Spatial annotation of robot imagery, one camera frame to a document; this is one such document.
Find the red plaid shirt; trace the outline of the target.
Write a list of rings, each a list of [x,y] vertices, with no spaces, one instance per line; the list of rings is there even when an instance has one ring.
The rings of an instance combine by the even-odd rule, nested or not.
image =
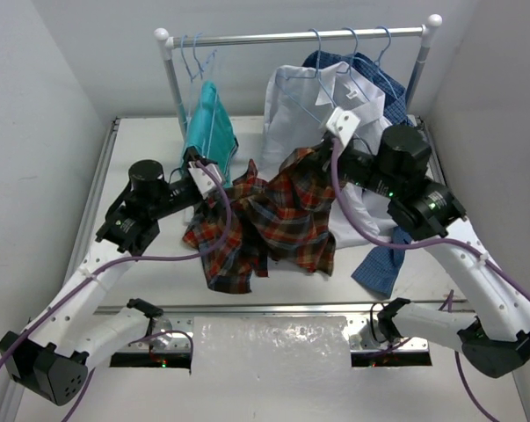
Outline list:
[[[196,208],[183,241],[203,252],[209,289],[248,294],[251,276],[267,276],[269,260],[332,274],[336,239],[329,217],[335,193],[323,170],[329,160],[318,147],[295,149],[269,181],[250,161],[226,191],[230,217],[219,193]]]

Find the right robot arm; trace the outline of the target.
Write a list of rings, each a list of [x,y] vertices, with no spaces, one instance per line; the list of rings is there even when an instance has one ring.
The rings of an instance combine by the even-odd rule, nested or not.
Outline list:
[[[457,317],[397,298],[377,317],[384,338],[425,338],[463,354],[491,378],[524,366],[530,360],[530,294],[477,250],[478,237],[463,205],[427,177],[431,145],[416,128],[396,125],[383,130],[377,153],[370,155],[352,146],[352,134],[341,126],[327,129],[318,150],[347,221],[382,246],[382,240],[362,230],[339,186],[351,182],[387,198],[388,214],[412,239],[391,247],[428,250],[475,311],[472,317]]]

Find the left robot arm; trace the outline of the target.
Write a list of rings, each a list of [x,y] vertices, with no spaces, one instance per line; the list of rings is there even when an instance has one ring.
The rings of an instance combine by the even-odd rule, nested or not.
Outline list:
[[[20,332],[0,340],[0,369],[49,402],[63,406],[83,389],[88,375],[122,346],[149,334],[163,312],[132,299],[108,322],[85,332],[107,293],[137,262],[160,233],[159,222],[202,202],[221,184],[214,162],[190,147],[175,182],[163,166],[143,159],[128,169],[128,181],[105,213],[89,250],[47,307]]]

